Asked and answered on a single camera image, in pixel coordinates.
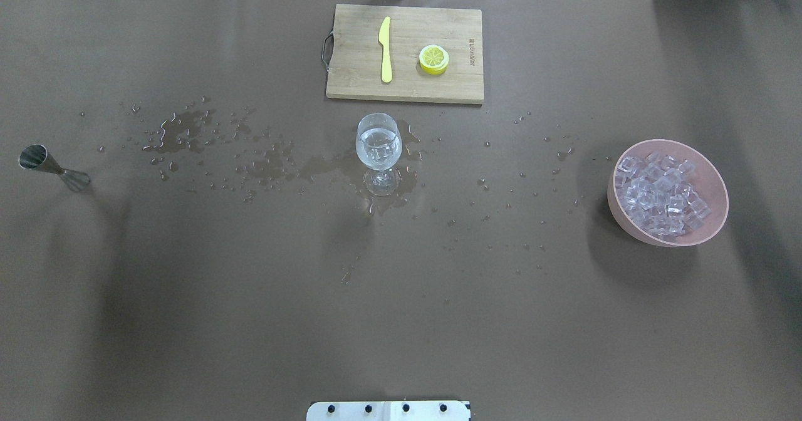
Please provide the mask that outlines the steel double jigger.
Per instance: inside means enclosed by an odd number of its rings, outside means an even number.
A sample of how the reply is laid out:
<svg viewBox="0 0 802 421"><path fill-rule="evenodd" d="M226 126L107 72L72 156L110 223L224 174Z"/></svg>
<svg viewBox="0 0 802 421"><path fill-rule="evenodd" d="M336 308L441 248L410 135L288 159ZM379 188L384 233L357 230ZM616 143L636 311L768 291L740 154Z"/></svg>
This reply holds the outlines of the steel double jigger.
<svg viewBox="0 0 802 421"><path fill-rule="evenodd" d="M24 148L18 156L18 165L26 170L56 175L72 192L82 192L91 184L87 173L62 167L42 144Z"/></svg>

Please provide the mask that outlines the clear wine glass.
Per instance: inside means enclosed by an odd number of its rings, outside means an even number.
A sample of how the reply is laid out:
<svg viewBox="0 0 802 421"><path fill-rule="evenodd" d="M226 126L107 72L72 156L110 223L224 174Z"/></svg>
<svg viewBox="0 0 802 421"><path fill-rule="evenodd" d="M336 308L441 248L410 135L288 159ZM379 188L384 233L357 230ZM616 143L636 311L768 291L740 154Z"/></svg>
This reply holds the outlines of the clear wine glass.
<svg viewBox="0 0 802 421"><path fill-rule="evenodd" d="M358 122L355 150L367 168L363 181L372 195L384 197L397 190L399 176L395 165L402 147L397 122L387 113L370 113Z"/></svg>

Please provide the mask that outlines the pile of ice cubes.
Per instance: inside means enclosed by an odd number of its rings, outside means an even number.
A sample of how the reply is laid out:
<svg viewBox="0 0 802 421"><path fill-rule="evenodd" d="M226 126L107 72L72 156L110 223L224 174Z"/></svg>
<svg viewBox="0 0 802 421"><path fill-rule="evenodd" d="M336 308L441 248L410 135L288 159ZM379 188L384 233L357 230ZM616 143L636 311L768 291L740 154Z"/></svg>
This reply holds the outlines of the pile of ice cubes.
<svg viewBox="0 0 802 421"><path fill-rule="evenodd" d="M693 161L669 153L627 155L614 170L613 188L639 229L671 241L700 229L712 212L691 182L695 170Z"/></svg>

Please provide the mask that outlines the yellow plastic knife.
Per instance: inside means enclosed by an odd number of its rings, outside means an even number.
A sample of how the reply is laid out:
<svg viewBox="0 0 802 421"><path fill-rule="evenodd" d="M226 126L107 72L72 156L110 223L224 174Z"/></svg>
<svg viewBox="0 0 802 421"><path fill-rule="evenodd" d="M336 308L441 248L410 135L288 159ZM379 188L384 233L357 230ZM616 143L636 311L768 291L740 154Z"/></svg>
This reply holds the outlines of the yellow plastic knife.
<svg viewBox="0 0 802 421"><path fill-rule="evenodd" d="M384 84L389 84L393 80L390 27L392 27L392 18L385 16L378 30L378 43L382 48L380 78Z"/></svg>

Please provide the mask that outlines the lemon slice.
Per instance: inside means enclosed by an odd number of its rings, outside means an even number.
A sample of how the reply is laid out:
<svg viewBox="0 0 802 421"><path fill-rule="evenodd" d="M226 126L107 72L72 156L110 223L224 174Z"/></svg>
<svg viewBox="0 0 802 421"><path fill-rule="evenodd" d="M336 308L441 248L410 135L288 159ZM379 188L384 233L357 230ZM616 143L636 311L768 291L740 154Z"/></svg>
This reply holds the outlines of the lemon slice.
<svg viewBox="0 0 802 421"><path fill-rule="evenodd" d="M440 45L426 45L419 51L418 64L427 75L443 75L447 71L449 63L449 52Z"/></svg>

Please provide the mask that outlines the bamboo cutting board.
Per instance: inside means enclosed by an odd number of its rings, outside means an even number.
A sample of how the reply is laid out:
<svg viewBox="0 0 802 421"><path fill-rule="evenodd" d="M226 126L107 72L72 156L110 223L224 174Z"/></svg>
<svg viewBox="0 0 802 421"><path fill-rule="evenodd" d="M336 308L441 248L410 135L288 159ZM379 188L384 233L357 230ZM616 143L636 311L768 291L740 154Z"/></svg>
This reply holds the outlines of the bamboo cutting board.
<svg viewBox="0 0 802 421"><path fill-rule="evenodd" d="M378 30L390 16L393 80L380 78ZM332 99L481 106L485 100L483 13L470 8L337 4L326 95ZM437 44L450 55L443 75L427 75L419 51Z"/></svg>

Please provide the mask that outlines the brown table mat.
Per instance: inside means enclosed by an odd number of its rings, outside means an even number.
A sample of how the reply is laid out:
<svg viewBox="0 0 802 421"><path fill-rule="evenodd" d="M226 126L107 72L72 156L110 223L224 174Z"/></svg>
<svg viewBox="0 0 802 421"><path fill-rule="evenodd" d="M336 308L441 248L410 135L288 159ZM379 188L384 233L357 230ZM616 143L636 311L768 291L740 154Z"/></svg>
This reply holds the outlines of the brown table mat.
<svg viewBox="0 0 802 421"><path fill-rule="evenodd" d="M327 98L339 3L2 0L3 420L800 419L800 0L401 1L482 11L481 107ZM708 241L613 218L652 139L724 179Z"/></svg>

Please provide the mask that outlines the pink bowl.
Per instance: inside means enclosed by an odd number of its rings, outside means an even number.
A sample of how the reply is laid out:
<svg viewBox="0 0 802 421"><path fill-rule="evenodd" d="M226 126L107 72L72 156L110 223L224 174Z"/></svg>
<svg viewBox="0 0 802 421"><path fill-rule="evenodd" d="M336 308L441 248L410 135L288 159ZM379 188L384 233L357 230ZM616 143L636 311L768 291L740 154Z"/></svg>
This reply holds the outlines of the pink bowl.
<svg viewBox="0 0 802 421"><path fill-rule="evenodd" d="M660 247L702 244L729 215L729 193L714 164L667 139L628 148L614 164L607 197L619 227Z"/></svg>

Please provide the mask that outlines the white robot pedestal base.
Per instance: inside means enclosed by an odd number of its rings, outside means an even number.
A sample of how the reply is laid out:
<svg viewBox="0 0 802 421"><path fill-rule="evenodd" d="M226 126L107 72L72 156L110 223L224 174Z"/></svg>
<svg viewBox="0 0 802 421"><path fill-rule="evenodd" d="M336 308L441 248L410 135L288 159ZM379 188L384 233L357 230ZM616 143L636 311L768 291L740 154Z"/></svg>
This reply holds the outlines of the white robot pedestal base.
<svg viewBox="0 0 802 421"><path fill-rule="evenodd" d="M447 399L312 403L306 420L471 420L469 402Z"/></svg>

